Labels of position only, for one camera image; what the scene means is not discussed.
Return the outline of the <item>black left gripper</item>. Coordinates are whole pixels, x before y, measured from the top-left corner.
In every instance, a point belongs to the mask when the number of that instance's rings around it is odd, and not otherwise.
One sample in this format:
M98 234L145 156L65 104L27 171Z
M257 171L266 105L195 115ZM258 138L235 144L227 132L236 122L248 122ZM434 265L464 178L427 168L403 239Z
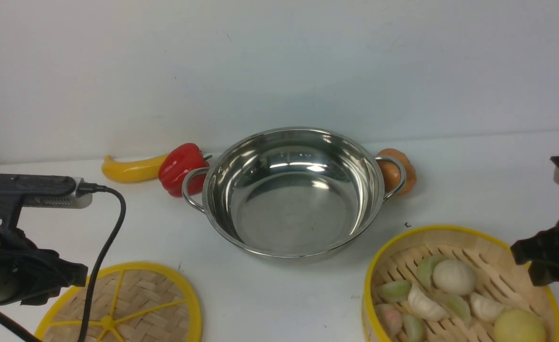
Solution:
M19 228L0 225L0 305L43 305L64 288L85 286L87 275L87 266L38 248Z

